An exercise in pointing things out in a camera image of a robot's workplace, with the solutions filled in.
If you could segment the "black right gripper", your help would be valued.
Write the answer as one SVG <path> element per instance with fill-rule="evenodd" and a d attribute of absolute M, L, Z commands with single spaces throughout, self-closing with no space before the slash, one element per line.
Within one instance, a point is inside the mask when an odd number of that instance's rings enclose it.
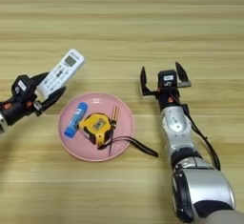
<path fill-rule="evenodd" d="M 161 110 L 170 107 L 170 106 L 179 106 L 179 89 L 180 88 L 188 88 L 192 85 L 189 81 L 188 75 L 183 67 L 176 62 L 176 71 L 181 83 L 174 82 L 159 82 L 157 84 L 157 89 L 155 91 L 151 91 L 147 87 L 147 76 L 145 67 L 143 66 L 140 73 L 140 85 L 143 96 L 154 96 L 158 101 L 159 108 Z"/>

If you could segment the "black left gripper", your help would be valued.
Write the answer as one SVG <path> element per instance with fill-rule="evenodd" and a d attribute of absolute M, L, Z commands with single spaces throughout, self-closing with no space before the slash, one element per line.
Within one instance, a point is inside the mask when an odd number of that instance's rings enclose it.
<path fill-rule="evenodd" d="M 46 77 L 48 73 L 43 72 L 33 76 L 30 82 L 33 86 L 37 87 Z M 9 127 L 14 125 L 20 119 L 35 112 L 40 115 L 63 95 L 66 88 L 62 87 L 55 92 L 51 93 L 49 97 L 41 103 L 37 99 L 37 95 L 31 96 L 17 96 L 13 95 L 10 99 L 0 102 L 0 127 Z"/>

